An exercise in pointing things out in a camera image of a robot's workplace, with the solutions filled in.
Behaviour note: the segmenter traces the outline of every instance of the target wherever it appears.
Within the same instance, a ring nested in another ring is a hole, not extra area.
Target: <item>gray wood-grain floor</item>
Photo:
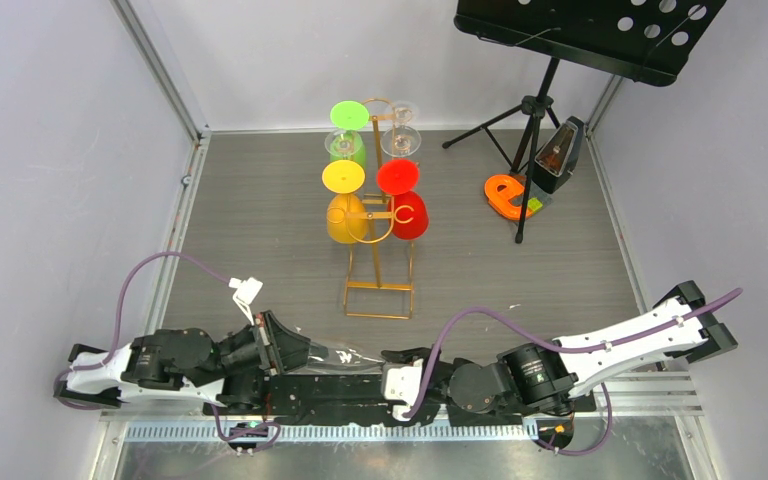
[[[304,335],[369,353],[430,346],[453,314],[473,305],[502,311],[545,338],[583,333],[637,314],[586,148],[574,177],[550,207],[526,223],[525,241],[516,245],[515,225],[492,211],[482,191],[489,176],[506,171],[504,161],[480,133],[440,148],[454,134],[424,132],[415,157],[421,162],[416,191],[426,202],[431,225],[417,241],[411,320],[342,313],[348,248],[325,231],[333,194],[320,180],[327,162],[323,133],[214,135],[184,251],[226,275],[263,281],[256,311],[271,309]],[[513,152],[520,132],[496,135]],[[364,136],[371,145],[371,134]],[[370,148],[368,188],[374,188],[375,169]],[[404,281],[406,242],[386,239],[381,255],[385,281]],[[372,280],[368,247],[359,248],[357,261],[354,278]],[[407,309],[407,296],[394,292],[353,293],[350,302],[363,310]],[[180,263],[164,327],[200,327],[217,338],[244,322],[227,286]],[[454,329],[444,358],[486,362],[521,343],[501,324],[472,317]]]

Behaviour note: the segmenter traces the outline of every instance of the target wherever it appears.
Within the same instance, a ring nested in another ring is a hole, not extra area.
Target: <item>black bracket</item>
[[[546,116],[546,110],[550,110],[553,103],[555,100],[548,95],[546,95],[546,100],[542,102],[533,95],[526,95],[522,97],[522,113],[539,120]]]

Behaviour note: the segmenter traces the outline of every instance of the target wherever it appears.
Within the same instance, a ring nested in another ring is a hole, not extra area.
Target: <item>tripod stand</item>
[[[457,138],[449,140],[448,142],[443,142],[443,148],[449,148],[464,138],[484,130],[484,132],[487,133],[487,136],[490,137],[493,145],[496,146],[496,148],[499,150],[499,153],[501,153],[502,157],[504,157],[505,162],[507,162],[508,166],[511,167],[511,175],[517,175],[522,171],[523,168],[526,169],[525,192],[522,195],[522,211],[519,215],[517,233],[514,236],[514,241],[516,243],[522,243],[523,230],[525,229],[525,217],[528,210],[526,208],[526,204],[528,203],[528,196],[531,193],[531,178],[534,175],[534,159],[537,157],[537,142],[538,136],[540,135],[540,122],[548,113],[549,118],[552,119],[552,123],[555,125],[555,128],[561,127],[561,124],[558,121],[558,117],[552,110],[552,103],[554,103],[554,100],[549,96],[549,87],[552,85],[552,80],[555,78],[555,72],[557,72],[558,64],[560,63],[561,61],[555,57],[552,57],[552,59],[549,61],[549,66],[546,68],[546,73],[543,75],[543,81],[540,83],[540,90],[538,90],[536,97],[526,95],[523,97],[522,103],[520,105],[511,108],[501,115],[493,117],[492,119],[458,136]],[[496,137],[493,136],[493,132],[490,131],[490,126],[494,123],[504,120],[505,118],[510,117],[517,112],[522,112],[528,115],[528,123],[525,125],[525,130],[522,132],[522,139],[519,141],[519,146],[517,147],[516,155],[514,155],[514,160],[511,161],[511,159],[508,158],[508,155],[505,153],[505,149],[499,145]],[[528,161],[525,165],[522,165],[522,158],[525,156],[525,147],[529,144],[531,145],[531,148],[528,152]]]

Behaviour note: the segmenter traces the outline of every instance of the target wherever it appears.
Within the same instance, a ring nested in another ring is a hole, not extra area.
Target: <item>black music stand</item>
[[[614,75],[664,87],[675,82],[696,42],[726,0],[459,0],[455,15],[458,30],[481,40],[516,46],[551,57],[536,97],[525,96],[519,105],[472,130],[443,143],[443,148],[484,130],[518,174],[525,167],[523,206],[528,200],[540,121],[552,110],[549,88],[561,60]],[[490,126],[522,112],[528,123],[513,161],[496,141]],[[525,147],[530,143],[523,166]],[[516,243],[522,243],[526,208],[519,218]]]

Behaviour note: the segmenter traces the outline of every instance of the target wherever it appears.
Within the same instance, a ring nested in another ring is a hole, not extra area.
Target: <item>white cable connector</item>
[[[234,289],[234,303],[240,307],[243,311],[243,315],[249,319],[249,323],[254,325],[254,316],[251,313],[251,304],[254,302],[257,294],[260,293],[260,289],[263,288],[263,282],[260,280],[249,277],[247,280],[240,280],[239,278],[232,278],[228,282],[228,286]]]

